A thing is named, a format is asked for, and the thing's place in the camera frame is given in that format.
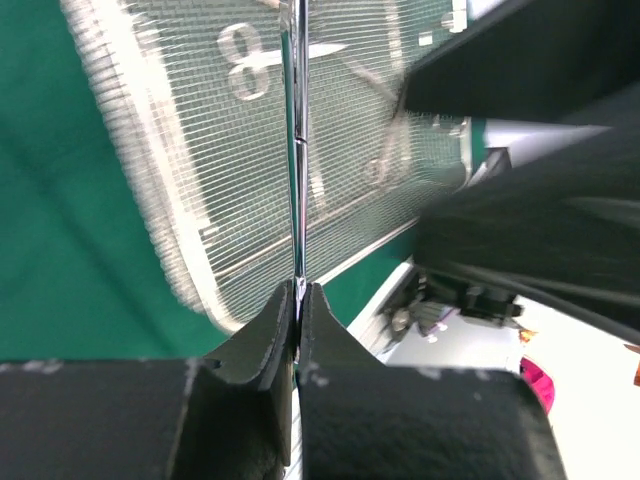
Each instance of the black mechanical part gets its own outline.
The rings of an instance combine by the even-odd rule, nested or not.
[[[522,379],[385,367],[353,344],[319,285],[303,311],[305,480],[565,478],[548,419]]]
[[[415,262],[640,343],[639,125],[636,118],[433,202],[418,224]]]
[[[0,476],[281,479],[292,292],[279,286],[211,358],[0,365]]]
[[[613,125],[615,117],[602,111],[575,114],[640,80],[638,22],[633,0],[508,0],[410,69],[403,106],[420,114]]]
[[[440,319],[445,306],[456,308],[467,319],[478,319],[498,327],[515,327],[513,318],[522,315],[516,295],[499,288],[474,285],[456,278],[427,274],[419,267],[395,287],[381,312],[389,322],[394,340],[402,341],[416,323],[427,336]]]

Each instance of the white surface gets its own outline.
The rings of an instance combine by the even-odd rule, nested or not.
[[[387,365],[519,372],[522,348],[517,330],[470,324],[455,313],[442,323],[447,329],[436,329],[431,339],[422,337],[414,325]]]
[[[528,325],[540,333],[526,354],[551,375],[550,421],[569,480],[640,478],[640,355],[620,339],[528,301]]]

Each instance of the metal rod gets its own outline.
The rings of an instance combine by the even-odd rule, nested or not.
[[[283,0],[280,9],[296,318],[300,320],[302,299],[307,286],[309,0]]]

